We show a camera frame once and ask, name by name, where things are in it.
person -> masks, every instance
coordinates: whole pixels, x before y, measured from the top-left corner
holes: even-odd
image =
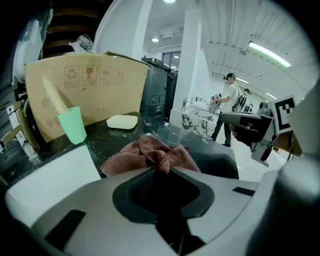
[[[232,108],[234,112],[241,112],[246,104],[247,95],[251,94],[249,89],[244,89],[243,94],[240,95],[239,99],[237,100],[236,104]]]
[[[252,103],[250,103],[249,105],[246,105],[244,107],[243,112],[247,112],[247,113],[252,113],[252,109],[253,109],[254,105]]]
[[[224,103],[221,109],[220,115],[222,112],[231,112],[233,106],[236,104],[240,96],[240,89],[236,83],[236,75],[234,73],[229,73],[223,79],[227,81],[229,88],[228,88],[228,96],[226,98],[219,98],[217,100],[217,103]],[[219,115],[218,121],[216,122],[214,132],[210,138],[213,141],[216,141],[217,136],[220,132],[221,126],[224,123],[220,115]],[[225,135],[225,142],[223,145],[230,148],[231,147],[231,130],[230,130],[230,125],[227,123],[224,124],[224,135]]]

black machine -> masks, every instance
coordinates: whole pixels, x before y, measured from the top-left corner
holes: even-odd
[[[166,122],[168,122],[170,119],[170,113],[174,105],[177,80],[178,80],[177,72],[168,73],[168,78],[166,83],[165,105],[164,105],[164,118]]]
[[[140,113],[143,116],[163,120],[165,117],[167,76],[171,69],[163,61],[156,58],[142,58],[142,61],[152,67],[146,75]]]

white floor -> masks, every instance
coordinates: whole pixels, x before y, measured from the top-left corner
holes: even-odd
[[[218,137],[216,138],[217,143],[225,143],[225,131],[224,126],[221,127]],[[234,151],[236,163],[238,166],[239,179],[243,181],[260,182],[264,173],[273,170],[279,170],[281,166],[286,163],[286,159],[281,155],[272,151],[266,162],[269,167],[266,167],[251,158],[250,148],[236,140],[231,135],[231,148]]]

brown towel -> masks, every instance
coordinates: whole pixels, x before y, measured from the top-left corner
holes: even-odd
[[[144,135],[110,157],[100,169],[108,177],[151,166],[165,174],[175,166],[200,173],[187,149],[181,144],[167,146],[157,137]]]

printed symbol on cardboard box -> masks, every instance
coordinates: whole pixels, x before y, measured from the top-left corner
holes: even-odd
[[[66,66],[64,68],[64,81],[65,82],[79,81],[79,66]]]
[[[105,108],[104,108],[104,107],[103,107],[103,108],[101,108],[101,109],[97,108],[97,109],[96,109],[96,112],[97,112],[97,113],[100,113],[100,112],[106,112],[106,110],[105,110]]]
[[[97,84],[96,80],[83,81],[84,87],[95,86],[96,84]]]
[[[79,87],[79,66],[66,66],[64,68],[64,87],[66,89]]]
[[[114,85],[115,86],[124,86],[125,85],[125,81],[124,80],[115,80],[114,81]]]
[[[101,86],[111,86],[114,68],[111,66],[102,66],[100,68],[99,78]]]
[[[42,100],[41,100],[41,103],[42,103],[42,107],[44,108],[44,107],[47,107],[47,106],[49,106],[49,99],[48,98],[43,98]]]
[[[83,80],[96,80],[96,66],[84,66],[83,67]]]
[[[55,123],[56,126],[60,126],[61,125],[57,116],[54,118],[54,123]]]
[[[46,121],[46,124],[48,125],[49,128],[54,127],[54,121],[52,121],[52,119],[48,119],[48,120]]]
[[[121,80],[124,78],[125,78],[125,71],[122,68],[115,68],[113,79]]]

